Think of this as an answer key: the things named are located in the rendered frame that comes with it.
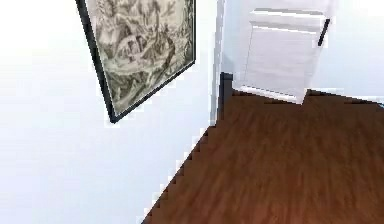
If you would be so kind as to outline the white panelled room door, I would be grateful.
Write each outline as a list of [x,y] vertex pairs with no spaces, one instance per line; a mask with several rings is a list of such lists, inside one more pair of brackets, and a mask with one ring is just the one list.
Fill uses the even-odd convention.
[[321,52],[317,42],[335,0],[244,0],[234,84],[241,91],[301,104]]

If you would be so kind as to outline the black framed landscape picture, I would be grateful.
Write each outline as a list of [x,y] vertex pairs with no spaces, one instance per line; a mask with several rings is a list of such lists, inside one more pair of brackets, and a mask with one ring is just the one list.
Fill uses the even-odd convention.
[[196,0],[75,0],[109,121],[195,64]]

